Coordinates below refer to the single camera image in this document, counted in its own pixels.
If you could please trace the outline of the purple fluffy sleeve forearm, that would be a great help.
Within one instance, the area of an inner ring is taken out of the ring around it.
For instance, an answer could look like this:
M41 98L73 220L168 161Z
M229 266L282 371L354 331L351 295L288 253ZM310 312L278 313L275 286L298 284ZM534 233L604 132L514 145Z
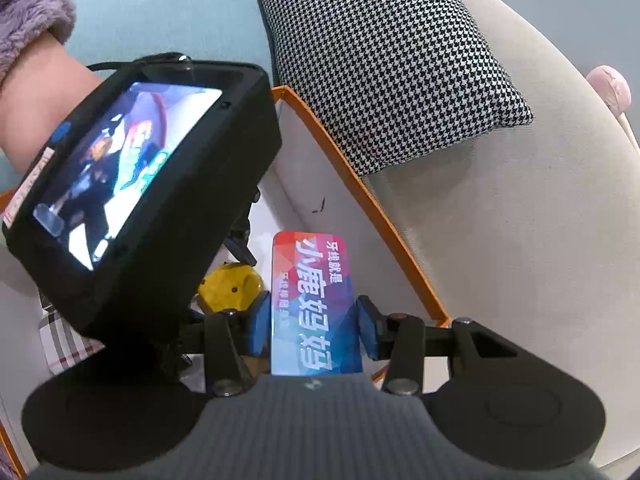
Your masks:
M32 42L50 32L64 44L75 23L73 0L1 0L1 85Z

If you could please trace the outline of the person's left hand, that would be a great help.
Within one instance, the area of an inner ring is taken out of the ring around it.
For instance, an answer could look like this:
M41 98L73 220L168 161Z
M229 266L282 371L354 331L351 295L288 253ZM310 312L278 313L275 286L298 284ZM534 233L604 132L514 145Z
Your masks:
M1 85L1 149L22 174L55 128L101 84L50 32L32 41Z

